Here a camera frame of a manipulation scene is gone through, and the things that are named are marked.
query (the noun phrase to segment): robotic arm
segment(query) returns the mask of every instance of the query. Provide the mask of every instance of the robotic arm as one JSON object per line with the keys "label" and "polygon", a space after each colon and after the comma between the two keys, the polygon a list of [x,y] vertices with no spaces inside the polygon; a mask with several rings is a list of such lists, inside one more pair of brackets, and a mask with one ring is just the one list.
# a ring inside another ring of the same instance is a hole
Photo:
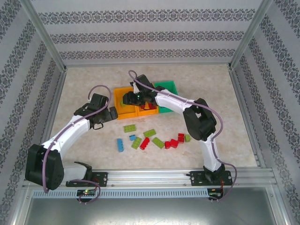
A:
{"label": "robotic arm", "polygon": [[[55,142],[55,145],[51,147],[47,157],[46,186],[48,189],[54,190],[64,181],[91,180],[91,166],[80,162],[65,164],[62,163],[62,159],[80,136],[88,132],[91,128],[95,130],[101,129],[103,128],[103,123],[115,120],[118,117],[116,108],[111,107],[109,110],[106,108],[103,111],[74,124],[79,118],[96,112],[104,107],[107,101],[108,97],[93,94],[90,103],[86,103],[75,111],[71,121],[65,127],[70,124],[73,124],[73,126],[59,137]],[[96,124],[100,124],[101,127],[95,128]],[[27,180],[42,185],[42,164],[44,154],[57,135],[41,145],[34,144],[29,148],[25,172],[25,178]]]}
{"label": "robotic arm", "polygon": [[[145,75],[140,75],[136,79],[146,86],[154,88]],[[169,108],[174,112],[183,115],[189,134],[194,139],[199,141],[200,147],[202,149],[204,158],[203,168],[205,171],[206,179],[212,183],[215,180],[218,180],[223,171],[225,171],[225,166],[216,159],[212,150],[211,139],[216,131],[215,125],[217,124],[217,121],[211,111],[186,103],[195,102],[201,105],[208,106],[205,100],[201,98],[196,101],[186,99],[174,95],[160,86],[156,87],[156,89],[165,93],[166,95],[147,89],[136,83],[135,81],[131,82],[130,84],[134,88],[134,90],[126,93],[123,96],[124,104],[144,106],[147,102],[148,104]],[[216,148],[215,140],[213,141],[213,143],[215,146],[215,153],[218,156],[218,150]]]}

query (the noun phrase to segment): patterned wallpaper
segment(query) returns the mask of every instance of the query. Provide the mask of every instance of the patterned wallpaper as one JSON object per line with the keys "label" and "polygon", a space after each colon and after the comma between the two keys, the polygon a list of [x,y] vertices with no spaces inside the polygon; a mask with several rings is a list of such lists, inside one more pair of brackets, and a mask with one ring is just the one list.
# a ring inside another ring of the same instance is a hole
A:
{"label": "patterned wallpaper", "polygon": [[24,180],[27,150],[40,143],[60,71],[17,0],[0,3],[0,225]]}
{"label": "patterned wallpaper", "polygon": [[296,1],[273,1],[235,68],[292,224],[300,224],[299,12]]}
{"label": "patterned wallpaper", "polygon": [[32,1],[65,64],[230,62],[261,0]]}

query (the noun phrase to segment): green tray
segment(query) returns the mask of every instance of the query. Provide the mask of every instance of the green tray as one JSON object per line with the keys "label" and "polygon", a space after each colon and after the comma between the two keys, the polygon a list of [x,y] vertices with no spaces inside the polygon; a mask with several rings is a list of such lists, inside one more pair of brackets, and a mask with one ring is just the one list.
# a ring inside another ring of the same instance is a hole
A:
{"label": "green tray", "polygon": [[[156,88],[157,86],[166,88],[169,92],[178,95],[174,81],[164,81],[164,82],[154,83],[154,87]],[[172,110],[165,107],[159,107],[159,113],[168,113],[168,112],[172,112]]]}

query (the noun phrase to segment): metal base plate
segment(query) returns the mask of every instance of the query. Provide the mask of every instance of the metal base plate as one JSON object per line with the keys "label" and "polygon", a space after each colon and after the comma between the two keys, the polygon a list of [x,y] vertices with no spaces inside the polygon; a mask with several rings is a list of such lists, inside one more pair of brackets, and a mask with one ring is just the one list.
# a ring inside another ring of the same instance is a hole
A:
{"label": "metal base plate", "polygon": [[[107,185],[107,172],[93,172],[91,181],[99,184],[100,187],[106,187]],[[74,187],[94,187],[95,185],[84,182],[66,182],[66,187],[74,188]]]}
{"label": "metal base plate", "polygon": [[189,176],[191,177],[191,185],[192,186],[221,185],[221,180],[223,180],[224,186],[230,186],[233,184],[231,173],[228,170],[224,171],[222,176],[213,183],[210,183],[206,179],[204,171],[191,171]]}

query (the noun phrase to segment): red block in container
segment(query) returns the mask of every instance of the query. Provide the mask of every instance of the red block in container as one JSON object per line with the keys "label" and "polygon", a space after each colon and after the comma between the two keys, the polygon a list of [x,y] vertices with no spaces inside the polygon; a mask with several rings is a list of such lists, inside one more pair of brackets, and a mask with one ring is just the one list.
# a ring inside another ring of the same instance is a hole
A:
{"label": "red block in container", "polygon": [[178,142],[184,143],[184,134],[178,134]]}
{"label": "red block in container", "polygon": [[176,140],[174,140],[174,139],[171,139],[170,143],[171,143],[171,147],[177,148],[177,146],[178,146],[178,141],[176,141]]}
{"label": "red block in container", "polygon": [[140,149],[145,150],[145,148],[147,147],[149,142],[150,142],[150,139],[148,137],[146,137],[145,140],[142,142]]}
{"label": "red block in container", "polygon": [[170,142],[165,142],[165,149],[169,149],[171,147],[171,143]]}
{"label": "red block in container", "polygon": [[156,105],[152,105],[151,103],[148,103],[149,109],[156,109]]}

